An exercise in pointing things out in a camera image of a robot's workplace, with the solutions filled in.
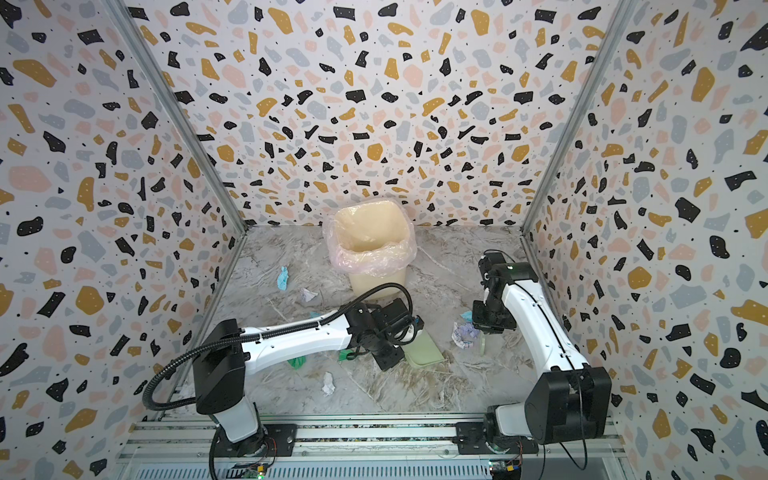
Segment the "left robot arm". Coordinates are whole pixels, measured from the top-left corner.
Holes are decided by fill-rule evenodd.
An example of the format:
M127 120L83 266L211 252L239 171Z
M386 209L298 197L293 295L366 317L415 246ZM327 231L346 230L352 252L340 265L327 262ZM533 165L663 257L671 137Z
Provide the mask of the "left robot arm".
M282 434L271 433L245 393L246 379L289 360L329 351L350 350L373 356L387 371L405 358L404 347L424 327L402 299L385 306L358 302L306 321L284 326L241 328L234 319L220 322L205 343L212 348L192 361L196 411L217 426L213 455L286 456Z

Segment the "white printed scrap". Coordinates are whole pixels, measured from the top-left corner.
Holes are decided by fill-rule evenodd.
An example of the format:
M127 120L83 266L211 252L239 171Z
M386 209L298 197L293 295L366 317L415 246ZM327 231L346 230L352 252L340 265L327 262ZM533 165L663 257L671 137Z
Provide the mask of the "white printed scrap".
M471 348L480 338L480 334L481 332L471 323L455 323L451 338L454 344L460 349L468 349Z

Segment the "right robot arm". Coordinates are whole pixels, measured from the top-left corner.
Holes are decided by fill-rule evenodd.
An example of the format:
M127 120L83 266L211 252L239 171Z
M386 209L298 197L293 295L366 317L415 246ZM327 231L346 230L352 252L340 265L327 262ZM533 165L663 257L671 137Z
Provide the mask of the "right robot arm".
M520 332L538 374L524 402L488 408L482 423L484 446L501 453L526 442L548 445L602 437L611 377L605 368L590 365L569 339L533 267L495 249L483 253L478 267L484 298L473 302L472 327L483 334Z

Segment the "green dustpan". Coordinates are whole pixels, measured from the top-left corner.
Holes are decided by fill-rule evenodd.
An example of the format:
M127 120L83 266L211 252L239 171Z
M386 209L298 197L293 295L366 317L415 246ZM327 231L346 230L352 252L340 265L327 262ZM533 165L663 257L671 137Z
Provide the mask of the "green dustpan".
M407 363L414 369L439 364L445 360L427 331L420 331L411 343L402 347L402 350Z

